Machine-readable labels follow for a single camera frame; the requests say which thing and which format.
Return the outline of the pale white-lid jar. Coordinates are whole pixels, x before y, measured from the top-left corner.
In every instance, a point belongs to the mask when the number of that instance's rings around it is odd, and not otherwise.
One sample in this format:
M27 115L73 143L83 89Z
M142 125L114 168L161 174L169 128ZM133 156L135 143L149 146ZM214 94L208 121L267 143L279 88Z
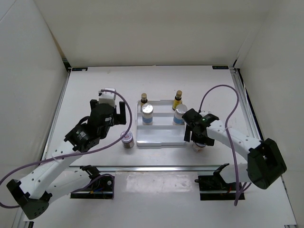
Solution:
M206 147L205 144L194 142L192 145L192 149L196 152L202 151Z

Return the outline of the silver-lid spice jar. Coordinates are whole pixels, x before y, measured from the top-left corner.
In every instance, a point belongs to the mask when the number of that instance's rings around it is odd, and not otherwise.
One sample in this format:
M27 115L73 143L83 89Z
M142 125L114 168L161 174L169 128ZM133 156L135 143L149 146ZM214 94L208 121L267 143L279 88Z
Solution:
M187 112L188 108L184 104L179 104L175 108L175 113L173 116L174 125L184 125L184 120L182 116Z
M151 104L143 104L141 107L142 124L152 125L153 123L153 106Z

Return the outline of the yellow sauce bottle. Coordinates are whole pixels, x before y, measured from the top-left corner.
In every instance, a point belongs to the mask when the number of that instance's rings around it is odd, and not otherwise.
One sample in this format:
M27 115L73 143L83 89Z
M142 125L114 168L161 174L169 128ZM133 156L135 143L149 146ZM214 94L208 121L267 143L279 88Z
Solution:
M174 100L173 100L173 104L172 104L172 109L173 109L173 110L176 110L176 107L177 107L178 105L182 104L182 99L181 99L181 97L182 97L182 91L181 91L181 90L178 90L178 91L176 92L175 98L174 98Z
M142 93L141 94L141 106L143 106L146 103L148 103L147 94L146 93Z

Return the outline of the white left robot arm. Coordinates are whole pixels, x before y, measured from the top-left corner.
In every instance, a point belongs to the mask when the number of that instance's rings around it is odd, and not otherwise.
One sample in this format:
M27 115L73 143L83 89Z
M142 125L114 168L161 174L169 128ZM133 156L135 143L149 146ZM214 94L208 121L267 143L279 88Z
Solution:
M69 193L96 190L102 186L103 176L95 166L81 166L79 171L66 173L76 159L104 139L110 127L125 125L126 103L117 107L97 100L90 101L91 113L82 118L67 133L64 141L53 152L53 158L39 165L20 180L10 180L7 188L28 219L41 216L55 200Z

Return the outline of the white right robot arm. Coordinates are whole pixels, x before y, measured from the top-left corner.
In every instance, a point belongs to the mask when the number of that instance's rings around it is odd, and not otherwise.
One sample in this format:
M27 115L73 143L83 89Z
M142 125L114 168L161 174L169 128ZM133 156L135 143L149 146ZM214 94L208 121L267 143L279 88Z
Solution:
M287 166L277 143L267 138L262 141L228 129L213 114L202 116L194 109L182 116L186 124L184 141L198 145L214 146L216 141L234 149L245 160L245 164L224 164L213 173L213 184L219 190L231 183L252 183L260 189L267 189L283 173Z

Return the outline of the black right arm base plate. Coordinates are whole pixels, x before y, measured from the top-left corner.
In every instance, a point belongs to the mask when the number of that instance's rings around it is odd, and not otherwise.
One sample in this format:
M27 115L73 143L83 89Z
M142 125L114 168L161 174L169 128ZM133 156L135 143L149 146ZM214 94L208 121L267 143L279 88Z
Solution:
M201 201L235 200L236 183L226 183L221 177L199 174L194 181L199 185Z

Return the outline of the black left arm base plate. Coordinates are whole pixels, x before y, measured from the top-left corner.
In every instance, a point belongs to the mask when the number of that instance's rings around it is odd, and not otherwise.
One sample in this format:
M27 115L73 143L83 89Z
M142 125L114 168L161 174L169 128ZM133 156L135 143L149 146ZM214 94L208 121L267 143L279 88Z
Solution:
M70 193L71 199L90 199L90 200L112 200L114 198L114 180L115 176L106 173L101 174L96 167L85 169L90 181L94 181L88 187L77 192Z

